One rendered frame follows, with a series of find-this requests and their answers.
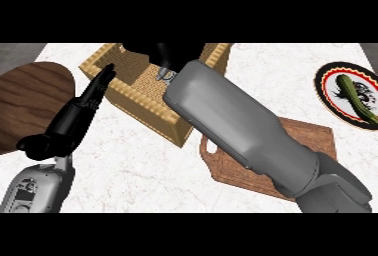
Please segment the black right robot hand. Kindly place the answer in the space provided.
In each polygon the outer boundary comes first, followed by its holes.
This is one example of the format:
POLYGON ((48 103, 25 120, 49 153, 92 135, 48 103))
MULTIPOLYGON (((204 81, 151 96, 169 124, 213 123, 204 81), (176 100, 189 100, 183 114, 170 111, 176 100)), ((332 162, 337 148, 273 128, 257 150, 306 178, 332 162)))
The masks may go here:
POLYGON ((204 50, 204 42, 124 42, 126 50, 149 56, 149 62, 167 68, 175 72, 180 72, 186 63, 197 60, 204 50))

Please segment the patterned oval plate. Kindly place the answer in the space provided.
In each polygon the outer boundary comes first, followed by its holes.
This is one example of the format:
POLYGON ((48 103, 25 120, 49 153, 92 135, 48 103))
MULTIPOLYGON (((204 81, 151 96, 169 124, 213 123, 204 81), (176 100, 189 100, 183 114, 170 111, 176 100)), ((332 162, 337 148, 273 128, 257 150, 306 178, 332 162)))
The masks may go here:
POLYGON ((378 75, 353 63, 331 62, 319 68, 315 76, 315 88, 319 99, 343 121, 362 129, 378 131, 378 125, 369 124, 358 116, 338 88, 335 78, 341 74, 352 78, 358 97, 365 107, 378 116, 378 75))

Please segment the brown wooden cutting board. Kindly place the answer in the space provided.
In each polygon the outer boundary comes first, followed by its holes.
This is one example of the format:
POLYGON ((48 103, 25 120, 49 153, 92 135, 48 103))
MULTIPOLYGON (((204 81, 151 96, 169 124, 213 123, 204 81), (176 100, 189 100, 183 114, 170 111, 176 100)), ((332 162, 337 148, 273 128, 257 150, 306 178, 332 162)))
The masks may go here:
MULTIPOLYGON (((337 159, 332 129, 284 117, 279 120, 290 136, 313 151, 319 151, 328 154, 332 159, 337 159)), ((266 175, 257 175, 251 170, 245 169, 222 149, 210 153, 207 145, 208 138, 203 137, 200 153, 208 166, 211 177, 217 182, 294 202, 293 198, 285 197, 278 192, 266 175)))

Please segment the dark round wooden board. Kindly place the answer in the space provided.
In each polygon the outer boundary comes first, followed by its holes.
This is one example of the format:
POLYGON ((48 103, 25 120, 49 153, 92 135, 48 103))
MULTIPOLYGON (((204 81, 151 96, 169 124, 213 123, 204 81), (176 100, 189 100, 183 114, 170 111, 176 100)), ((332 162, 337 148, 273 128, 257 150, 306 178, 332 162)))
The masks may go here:
POLYGON ((0 75, 0 155, 18 141, 45 132, 76 95, 70 69, 55 62, 33 62, 0 75))

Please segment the green cucumber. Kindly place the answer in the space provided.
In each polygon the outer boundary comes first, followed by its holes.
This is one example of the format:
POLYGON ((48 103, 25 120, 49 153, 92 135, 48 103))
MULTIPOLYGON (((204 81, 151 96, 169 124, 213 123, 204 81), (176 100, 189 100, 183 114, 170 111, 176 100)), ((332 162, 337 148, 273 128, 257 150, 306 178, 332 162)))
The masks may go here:
POLYGON ((364 121, 366 121, 372 125, 378 125, 378 116, 371 112, 371 110, 365 107, 355 88, 355 84, 352 78, 341 74, 335 78, 335 83, 341 92, 349 100, 352 108, 364 121))

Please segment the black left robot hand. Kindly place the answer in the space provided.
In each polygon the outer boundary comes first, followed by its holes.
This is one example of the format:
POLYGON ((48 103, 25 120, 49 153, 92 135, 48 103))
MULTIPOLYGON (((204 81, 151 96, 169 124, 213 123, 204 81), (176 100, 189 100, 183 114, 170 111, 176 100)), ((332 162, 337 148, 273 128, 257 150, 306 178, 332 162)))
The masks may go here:
POLYGON ((86 136, 110 82, 115 78, 114 64, 108 64, 80 97, 74 97, 59 110, 46 132, 24 137, 17 149, 33 160, 65 157, 77 149, 86 136))

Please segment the tan wicker basket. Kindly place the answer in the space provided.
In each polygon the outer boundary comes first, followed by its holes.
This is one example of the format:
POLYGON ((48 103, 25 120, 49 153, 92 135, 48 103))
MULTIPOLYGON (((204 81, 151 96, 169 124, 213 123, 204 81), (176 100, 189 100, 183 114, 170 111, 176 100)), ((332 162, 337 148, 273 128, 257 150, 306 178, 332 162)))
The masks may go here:
POLYGON ((182 147, 194 127, 163 100, 167 85, 164 80, 157 80, 160 67, 149 63, 145 55, 127 51, 120 43, 105 43, 80 65, 89 79, 110 63, 115 65, 117 76, 105 93, 108 101, 182 147))

